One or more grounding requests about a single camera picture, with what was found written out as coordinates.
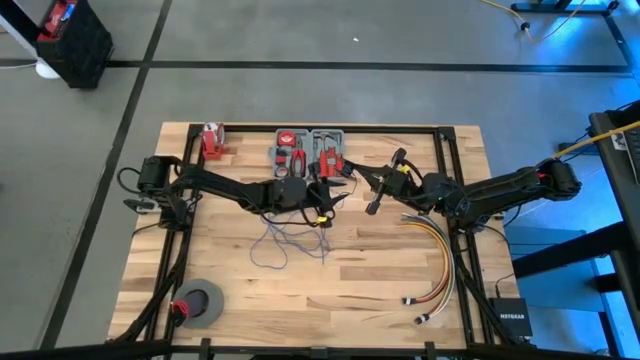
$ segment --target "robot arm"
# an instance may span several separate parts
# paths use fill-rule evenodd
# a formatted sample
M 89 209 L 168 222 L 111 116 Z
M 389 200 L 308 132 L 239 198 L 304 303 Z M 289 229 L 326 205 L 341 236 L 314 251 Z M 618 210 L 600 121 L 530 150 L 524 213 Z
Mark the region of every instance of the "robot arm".
M 511 174 L 460 186 L 454 179 L 440 173 L 424 177 L 405 159 L 406 151 L 398 149 L 391 165 L 370 167 L 345 161 L 342 175 L 357 171 L 376 193 L 366 212 L 374 215 L 384 195 L 428 214 L 435 211 L 454 220 L 458 229 L 473 231 L 496 213 L 527 202 L 546 198 L 570 200 L 581 188 L 570 165 L 559 160 L 545 160 Z M 418 184 L 411 174 L 420 178 Z
M 172 167 L 180 171 L 176 170 L 178 177 L 170 183 Z M 331 218 L 326 215 L 332 213 L 333 206 L 346 195 L 332 199 L 329 187 L 343 184 L 332 183 L 326 178 L 318 179 L 315 166 L 309 168 L 314 181 L 308 186 L 304 179 L 293 177 L 245 184 L 195 165 L 181 166 L 180 159 L 174 156 L 152 156 L 146 158 L 140 168 L 137 189 L 138 195 L 158 203 L 162 210 L 160 227 L 170 230 L 183 230 L 189 224 L 192 204 L 177 195 L 186 189 L 199 189 L 235 201 L 244 210 L 261 216 L 313 208 L 322 221 L 305 219 L 307 225 L 330 227 Z M 125 204 L 135 208 L 140 202 L 125 200 Z

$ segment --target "red object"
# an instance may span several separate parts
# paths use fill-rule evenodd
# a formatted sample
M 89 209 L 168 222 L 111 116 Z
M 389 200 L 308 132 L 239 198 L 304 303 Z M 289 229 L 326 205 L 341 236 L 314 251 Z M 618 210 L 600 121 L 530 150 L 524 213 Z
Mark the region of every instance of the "red object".
M 307 156 L 302 150 L 302 142 L 298 139 L 298 147 L 291 153 L 291 166 L 289 170 L 295 177 L 304 177 Z
M 224 152 L 224 125 L 206 123 L 202 129 L 202 155 L 205 160 L 220 160 Z
M 186 317 L 189 316 L 189 305 L 186 303 L 186 301 L 184 300 L 178 300 L 175 301 L 173 304 L 173 311 L 180 311 L 182 312 Z
M 58 38 L 60 30 L 66 24 L 67 19 L 64 19 L 64 16 L 70 5 L 75 6 L 76 1 L 56 1 L 49 13 L 47 22 L 44 23 L 44 31 L 38 35 L 38 41 L 49 41 Z
M 287 153 L 285 150 L 280 148 L 276 149 L 276 165 L 285 165 L 287 163 Z
M 342 154 L 336 155 L 336 169 L 342 171 Z
M 293 131 L 283 131 L 278 134 L 279 146 L 296 146 L 296 135 Z
M 320 151 L 320 177 L 329 176 L 329 169 L 327 168 L 327 152 Z
M 329 168 L 329 177 L 336 176 L 336 148 L 330 147 L 329 154 L 327 155 L 327 165 Z

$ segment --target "yellow cable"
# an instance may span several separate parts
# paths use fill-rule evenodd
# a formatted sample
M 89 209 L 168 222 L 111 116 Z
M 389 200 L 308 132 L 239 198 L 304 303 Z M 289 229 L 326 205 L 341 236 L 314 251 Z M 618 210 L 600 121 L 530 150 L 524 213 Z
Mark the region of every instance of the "yellow cable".
M 631 123 L 631 124 L 629 124 L 627 126 L 623 126 L 623 127 L 617 128 L 617 129 L 613 129 L 611 131 L 607 131 L 604 134 L 600 134 L 598 136 L 594 136 L 594 137 L 592 137 L 590 139 L 587 139 L 587 140 L 581 141 L 581 142 L 579 142 L 579 143 L 577 143 L 575 145 L 569 146 L 568 148 L 566 148 L 566 149 L 564 149 L 562 151 L 558 151 L 557 153 L 555 153 L 552 156 L 552 158 L 553 159 L 559 159 L 561 156 L 566 155 L 567 153 L 570 153 L 571 151 L 573 151 L 575 149 L 579 149 L 579 148 L 581 148 L 581 147 L 583 147 L 585 145 L 588 145 L 588 144 L 594 143 L 596 141 L 600 141 L 602 139 L 608 138 L 611 135 L 615 135 L 615 134 L 619 134 L 619 133 L 627 131 L 627 130 L 631 130 L 631 129 L 636 128 L 638 126 L 640 126 L 640 121 L 636 121 L 636 122 Z
M 520 19 L 520 21 L 522 21 L 523 23 L 528 22 L 520 14 L 518 14 L 518 12 L 516 12 L 513 9 L 510 9 L 510 8 L 504 6 L 504 5 L 496 4 L 496 3 L 494 3 L 493 1 L 490 1 L 490 0 L 480 0 L 480 1 L 482 1 L 485 4 L 489 4 L 491 6 L 494 6 L 494 7 L 497 7 L 499 9 L 507 11 L 511 15 L 513 15 L 513 16 L 517 17 L 518 19 Z M 576 15 L 576 13 L 578 11 L 580 11 L 580 9 L 582 9 L 582 6 L 584 5 L 584 3 L 586 1 L 587 0 L 582 0 L 582 2 L 580 2 L 580 5 L 578 5 L 576 7 L 576 9 L 573 10 L 573 12 L 562 22 L 562 24 L 558 25 L 558 27 L 556 27 L 553 31 L 551 31 L 549 34 L 543 36 L 542 38 L 534 39 L 533 36 L 531 36 L 531 33 L 529 32 L 529 29 L 527 29 L 527 28 L 524 29 L 524 32 L 527 34 L 527 36 L 529 37 L 529 40 L 531 40 L 532 43 L 539 44 L 539 43 L 547 40 L 548 38 L 550 38 L 556 32 L 558 32 L 558 30 L 560 30 L 560 28 L 562 28 L 569 20 L 571 20 L 571 18 L 573 18 Z
M 436 242 L 438 243 L 438 247 L 442 251 L 442 257 L 444 259 L 443 274 L 442 274 L 442 278 L 440 279 L 440 282 L 438 282 L 438 285 L 440 285 L 441 282 L 447 281 L 448 276 L 450 276 L 449 275 L 449 269 L 450 269 L 451 264 L 449 263 L 449 256 L 447 256 L 448 251 L 447 251 L 447 247 L 446 247 L 446 241 L 442 238 L 442 236 L 440 236 L 440 234 L 438 234 L 437 231 L 431 229 L 430 227 L 428 227 L 428 226 L 426 226 L 424 224 L 421 224 L 421 223 L 417 223 L 417 222 L 409 222 L 409 223 L 402 224 L 400 226 L 401 227 L 412 226 L 412 227 L 417 227 L 417 228 L 426 230 L 427 232 L 429 232 L 436 239 Z M 417 297 L 415 299 L 422 299 L 422 298 L 425 298 L 425 297 L 429 297 L 429 296 L 433 295 L 433 293 L 438 288 L 439 288 L 439 286 L 436 286 L 427 295 L 420 296 L 420 297 Z
M 434 237 L 439 239 L 439 241 L 443 242 L 443 244 L 445 245 L 445 249 L 447 248 L 446 241 L 444 240 L 444 238 L 442 238 L 442 236 L 440 236 L 440 234 L 438 234 L 437 231 L 435 231 L 434 229 L 432 229 L 428 225 L 422 224 L 422 223 L 408 223 L 406 225 L 415 226 L 415 227 L 419 227 L 419 228 L 422 228 L 424 230 L 427 230 L 431 235 L 433 235 Z M 442 281 L 447 280 L 447 282 L 450 284 L 450 286 L 448 286 L 447 288 L 444 289 L 444 295 L 440 298 L 440 301 L 438 302 L 438 304 L 428 312 L 429 315 L 434 315 L 434 314 L 439 313 L 446 306 L 446 303 L 451 298 L 451 292 L 453 292 L 453 281 L 452 281 L 453 274 L 451 273 L 451 269 L 450 269 L 451 263 L 449 261 L 447 261 L 447 266 L 448 266 L 448 270 L 445 273 L 448 274 L 448 277 L 444 277 L 443 276 L 442 277 Z

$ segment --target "orange wire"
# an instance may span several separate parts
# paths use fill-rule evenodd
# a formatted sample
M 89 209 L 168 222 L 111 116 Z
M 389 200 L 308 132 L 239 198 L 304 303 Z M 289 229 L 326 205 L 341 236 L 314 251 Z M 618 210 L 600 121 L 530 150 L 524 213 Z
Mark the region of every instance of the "orange wire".
M 402 227 L 413 226 L 413 227 L 417 227 L 417 228 L 426 230 L 434 238 L 436 238 L 436 243 L 438 244 L 438 247 L 442 251 L 442 257 L 444 259 L 444 269 L 443 269 L 442 279 L 440 279 L 440 282 L 438 283 L 436 288 L 433 289 L 430 293 L 428 293 L 427 295 L 415 298 L 416 301 L 419 302 L 419 303 L 424 303 L 424 302 L 433 300 L 436 296 L 438 296 L 438 294 L 442 291 L 442 289 L 444 288 L 444 286 L 447 284 L 447 282 L 449 280 L 449 267 L 450 267 L 450 264 L 449 264 L 449 257 L 447 256 L 447 249 L 446 249 L 446 246 L 445 246 L 445 240 L 435 230 L 433 230 L 432 228 L 430 228 L 430 227 L 428 227 L 426 225 L 420 224 L 420 223 L 412 222 L 412 223 L 406 223 L 406 224 L 403 224 L 403 225 L 400 225 L 400 226 L 402 226 Z

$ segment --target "table frame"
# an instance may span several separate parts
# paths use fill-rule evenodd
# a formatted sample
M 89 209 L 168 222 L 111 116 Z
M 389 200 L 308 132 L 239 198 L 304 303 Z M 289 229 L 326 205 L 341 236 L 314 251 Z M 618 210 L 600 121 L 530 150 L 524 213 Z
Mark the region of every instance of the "table frame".
M 307 129 L 310 130 L 313 127 L 310 126 L 301 126 L 301 125 L 293 125 L 289 126 L 290 128 L 296 129 Z M 185 141 L 185 149 L 183 154 L 183 159 L 190 159 L 193 156 L 193 151 L 195 148 L 196 139 L 201 132 L 202 125 L 199 124 L 191 124 L 189 126 L 189 130 L 187 131 L 187 138 Z M 458 152 L 458 145 L 455 136 L 455 129 L 451 126 L 446 127 L 411 127 L 411 126 L 337 126 L 336 128 L 341 129 L 345 133 L 385 133 L 385 134 L 401 134 L 401 133 L 420 133 L 425 134 L 433 138 L 434 147 L 436 152 L 436 161 L 438 165 L 438 170 L 441 173 L 446 174 L 446 164 L 445 164 L 445 156 L 444 156 L 444 145 L 443 141 L 446 141 L 449 145 L 449 150 L 452 158 L 452 166 L 453 166 L 453 175 L 454 178 L 460 183 L 460 185 L 464 185 L 464 179 L 462 175 L 462 166 L 460 163 L 460 155 Z M 226 125 L 225 131 L 227 133 L 231 132 L 268 132 L 273 133 L 278 129 L 277 125 Z M 199 167 L 204 166 L 204 158 L 202 156 L 202 152 L 198 152 L 198 159 L 196 164 Z M 190 194 L 191 199 L 197 198 L 199 195 L 198 190 L 194 190 Z M 189 251 L 189 245 L 191 242 L 191 234 L 193 228 L 193 218 L 194 214 L 197 210 L 197 202 L 193 207 L 193 212 L 189 217 L 189 226 L 183 232 L 182 243 L 180 244 L 179 255 L 174 263 L 174 265 L 169 268 L 170 261 L 172 257 L 172 249 L 174 247 L 175 235 L 174 231 L 167 231 L 165 235 L 165 243 L 163 246 L 160 263 L 158 266 L 158 272 L 156 277 L 156 282 L 154 286 L 154 295 L 149 301 L 148 305 L 142 311 L 141 317 L 138 318 L 140 322 L 138 323 L 138 329 L 141 329 L 142 324 L 147 324 L 144 340 L 150 341 L 156 339 L 156 328 L 158 323 L 158 317 L 160 314 L 161 303 L 165 298 L 167 292 L 169 291 L 169 287 L 171 287 L 172 297 L 175 295 L 175 291 L 182 285 L 184 281 L 184 273 L 186 270 L 186 259 Z M 464 265 L 464 260 L 462 259 L 462 255 L 460 255 L 460 246 L 458 243 L 458 237 L 461 235 L 458 231 L 455 230 L 456 224 L 447 221 L 447 227 L 449 228 L 449 234 L 452 240 L 452 250 L 454 254 L 458 254 L 456 259 L 457 266 L 456 269 L 456 287 L 458 289 L 458 294 L 460 297 L 460 312 L 462 316 L 463 323 L 463 331 L 465 335 L 465 342 L 467 345 L 475 343 L 475 336 L 473 333 L 473 325 L 471 320 L 471 311 L 469 307 L 469 299 L 467 296 L 466 290 L 468 289 L 471 292 L 472 296 L 478 303 L 480 309 L 480 321 L 482 326 L 482 334 L 484 338 L 484 342 L 487 344 L 494 344 L 495 339 L 493 335 L 493 331 L 500 336 L 503 343 L 513 343 L 513 341 L 509 340 L 511 338 L 508 330 L 504 328 L 493 311 L 493 308 L 489 304 L 485 292 L 484 292 L 484 283 L 482 280 L 482 271 L 480 268 L 480 260 L 478 256 L 477 246 L 475 236 L 473 234 L 465 234 L 467 244 L 469 246 L 469 265 L 471 268 L 471 272 L 467 270 Z M 175 333 L 175 325 L 172 321 L 167 319 L 164 333 L 162 335 L 162 340 L 171 341 L 173 339 L 173 335 Z M 129 340 L 135 341 L 139 335 L 139 331 L 132 331 L 129 333 L 125 333 L 118 338 L 118 340 Z
M 310 129 L 309 126 L 289 126 L 291 128 Z M 453 175 L 462 185 L 462 167 L 458 146 L 456 142 L 455 129 L 453 127 L 411 127 L 411 126 L 336 126 L 345 133 L 421 133 L 432 136 L 436 150 L 438 170 L 446 174 L 446 163 L 444 157 L 443 141 L 447 141 L 452 158 Z M 191 124 L 187 132 L 183 159 L 192 158 L 196 139 L 201 132 L 202 125 Z M 227 132 L 274 132 L 276 125 L 227 125 Z M 196 165 L 204 166 L 202 152 L 198 152 Z M 193 190 L 190 194 L 192 199 L 199 195 L 198 190 Z M 187 254 L 191 242 L 193 226 L 193 214 L 197 209 L 197 202 L 194 205 L 190 216 L 189 227 L 183 232 L 179 254 L 174 265 L 169 268 L 171 251 L 174 247 L 174 231 L 167 231 L 165 243 L 162 250 L 160 263 L 158 266 L 158 276 L 154 287 L 154 295 L 141 312 L 140 317 L 134 321 L 138 331 L 130 332 L 131 328 L 122 336 L 115 340 L 109 340 L 105 344 L 86 345 L 67 348 L 57 348 L 50 350 L 33 350 L 15 353 L 0 354 L 0 360 L 75 360 L 91 358 L 93 360 L 111 359 L 139 359 L 142 357 L 164 356 L 169 360 L 174 353 L 198 354 L 199 360 L 211 360 L 216 354 L 254 354 L 254 355 L 302 355 L 310 358 L 328 359 L 335 356 L 357 356 L 357 357 L 409 357 L 424 356 L 426 359 L 435 360 L 437 357 L 461 357 L 473 359 L 513 359 L 538 360 L 546 359 L 601 359 L 598 355 L 577 354 L 562 351 L 551 351 L 536 349 L 528 344 L 514 344 L 511 341 L 509 332 L 502 326 L 493 308 L 490 306 L 482 281 L 479 257 L 475 237 L 473 234 L 465 234 L 469 264 L 471 272 L 466 268 L 462 254 L 460 253 L 459 236 L 456 231 L 456 224 L 447 221 L 447 227 L 451 236 L 451 247 L 455 254 L 456 261 L 456 288 L 458 289 L 460 312 L 462 315 L 463 331 L 466 349 L 436 349 L 433 342 L 425 341 L 424 348 L 410 349 L 385 349 L 385 348 L 335 348 L 335 347 L 260 347 L 260 346 L 211 346 L 210 338 L 203 338 L 201 344 L 193 346 L 172 345 L 172 338 L 175 326 L 172 321 L 167 321 L 162 339 L 155 339 L 158 316 L 162 302 L 167 293 L 172 290 L 172 295 L 180 287 L 184 280 L 184 273 L 187 264 Z M 480 320 L 484 343 L 475 341 L 471 320 L 471 311 L 467 290 L 478 303 Z M 137 341 L 142 329 L 145 329 L 143 341 Z M 493 331 L 502 340 L 502 345 L 496 345 Z

